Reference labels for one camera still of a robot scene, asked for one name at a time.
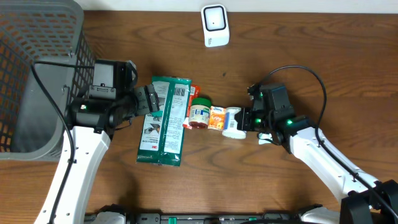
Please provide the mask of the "red stick sachet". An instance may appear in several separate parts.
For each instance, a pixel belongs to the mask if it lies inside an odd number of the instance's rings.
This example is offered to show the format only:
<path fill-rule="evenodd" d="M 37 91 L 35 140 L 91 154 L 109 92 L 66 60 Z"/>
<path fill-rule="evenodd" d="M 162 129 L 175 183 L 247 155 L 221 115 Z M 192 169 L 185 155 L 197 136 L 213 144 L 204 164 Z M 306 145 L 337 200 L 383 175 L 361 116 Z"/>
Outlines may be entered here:
<path fill-rule="evenodd" d="M 186 112 L 186 117 L 183 122 L 183 127 L 187 129 L 192 129 L 192 127 L 189 125 L 189 117 L 190 117 L 190 107 L 192 105 L 193 99 L 198 97 L 200 92 L 200 87 L 198 85 L 190 85 L 190 96 L 188 99 L 188 106 L 187 106 L 187 112 Z"/>

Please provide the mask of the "tall green white packet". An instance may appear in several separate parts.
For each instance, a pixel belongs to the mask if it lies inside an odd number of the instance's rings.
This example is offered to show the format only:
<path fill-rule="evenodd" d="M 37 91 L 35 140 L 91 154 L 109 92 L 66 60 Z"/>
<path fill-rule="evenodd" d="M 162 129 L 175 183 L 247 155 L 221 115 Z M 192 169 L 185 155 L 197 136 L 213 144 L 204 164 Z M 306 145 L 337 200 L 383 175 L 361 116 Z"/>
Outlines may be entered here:
<path fill-rule="evenodd" d="M 137 162 L 180 166 L 191 83 L 187 78 L 152 77 L 160 110 L 144 116 Z"/>

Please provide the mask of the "green lid jar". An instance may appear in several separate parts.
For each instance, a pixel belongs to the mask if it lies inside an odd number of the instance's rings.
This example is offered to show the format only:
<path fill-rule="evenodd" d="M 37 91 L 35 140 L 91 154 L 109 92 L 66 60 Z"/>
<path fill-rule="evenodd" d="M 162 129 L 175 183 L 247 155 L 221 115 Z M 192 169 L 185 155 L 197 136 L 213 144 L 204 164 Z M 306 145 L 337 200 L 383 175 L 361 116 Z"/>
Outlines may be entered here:
<path fill-rule="evenodd" d="M 188 123 L 192 128 L 205 129 L 210 120 L 211 101 L 207 98 L 194 98 L 190 107 Z"/>

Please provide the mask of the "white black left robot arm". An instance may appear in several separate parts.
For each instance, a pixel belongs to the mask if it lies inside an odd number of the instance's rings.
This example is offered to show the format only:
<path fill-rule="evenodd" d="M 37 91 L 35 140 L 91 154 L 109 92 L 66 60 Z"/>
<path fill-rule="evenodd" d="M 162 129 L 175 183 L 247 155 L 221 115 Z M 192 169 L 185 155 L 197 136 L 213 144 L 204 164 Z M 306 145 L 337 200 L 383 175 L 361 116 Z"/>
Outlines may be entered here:
<path fill-rule="evenodd" d="M 62 153 L 36 223 L 83 223 L 93 182 L 115 129 L 159 110 L 152 84 L 118 90 L 90 86 L 99 97 L 75 99 L 65 120 Z"/>

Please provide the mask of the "white tub container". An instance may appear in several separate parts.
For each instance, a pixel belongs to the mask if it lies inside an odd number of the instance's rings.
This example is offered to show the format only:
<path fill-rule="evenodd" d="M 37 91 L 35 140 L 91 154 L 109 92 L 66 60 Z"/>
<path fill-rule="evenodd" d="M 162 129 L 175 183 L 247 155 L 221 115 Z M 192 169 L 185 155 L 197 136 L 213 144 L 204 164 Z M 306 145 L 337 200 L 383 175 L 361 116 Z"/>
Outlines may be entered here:
<path fill-rule="evenodd" d="M 227 138 L 232 139 L 245 139 L 246 132 L 242 130 L 238 130 L 238 122 L 235 119 L 235 115 L 241 111 L 241 108 L 238 107 L 229 107 L 226 108 L 226 113 L 224 116 L 224 127 L 222 130 L 222 135 Z"/>

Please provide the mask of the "orange snack packet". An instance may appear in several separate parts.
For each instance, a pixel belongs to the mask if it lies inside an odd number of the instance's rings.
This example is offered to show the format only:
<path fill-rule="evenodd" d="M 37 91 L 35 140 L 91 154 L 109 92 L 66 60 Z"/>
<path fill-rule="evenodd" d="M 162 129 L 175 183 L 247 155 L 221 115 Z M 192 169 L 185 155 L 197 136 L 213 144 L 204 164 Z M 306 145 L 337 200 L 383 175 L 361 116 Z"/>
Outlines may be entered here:
<path fill-rule="evenodd" d="M 211 106 L 208 129 L 222 131 L 224 130 L 224 118 L 226 109 L 219 106 Z"/>

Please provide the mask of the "light green tissue packet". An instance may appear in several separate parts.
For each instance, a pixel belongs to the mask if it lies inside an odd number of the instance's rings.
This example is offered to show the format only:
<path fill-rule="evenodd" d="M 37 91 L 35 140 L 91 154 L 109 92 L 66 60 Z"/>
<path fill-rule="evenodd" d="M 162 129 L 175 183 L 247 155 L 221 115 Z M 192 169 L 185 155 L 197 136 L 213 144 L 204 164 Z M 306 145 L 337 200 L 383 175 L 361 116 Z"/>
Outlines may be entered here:
<path fill-rule="evenodd" d="M 258 144 L 273 144 L 274 141 L 272 139 L 272 134 L 271 133 L 258 133 L 257 134 L 258 138 Z"/>

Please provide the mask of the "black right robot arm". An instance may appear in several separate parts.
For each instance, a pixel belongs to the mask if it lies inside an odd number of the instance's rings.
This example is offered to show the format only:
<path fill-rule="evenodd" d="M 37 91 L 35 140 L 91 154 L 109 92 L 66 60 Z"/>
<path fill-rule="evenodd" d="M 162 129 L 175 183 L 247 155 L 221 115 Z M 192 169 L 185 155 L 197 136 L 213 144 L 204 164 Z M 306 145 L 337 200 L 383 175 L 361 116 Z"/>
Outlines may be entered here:
<path fill-rule="evenodd" d="M 297 214 L 297 223 L 397 223 L 397 182 L 381 182 L 363 171 L 292 106 L 244 108 L 233 118 L 240 131 L 255 131 L 260 141 L 301 160 L 340 203 L 337 212 L 314 205 Z"/>

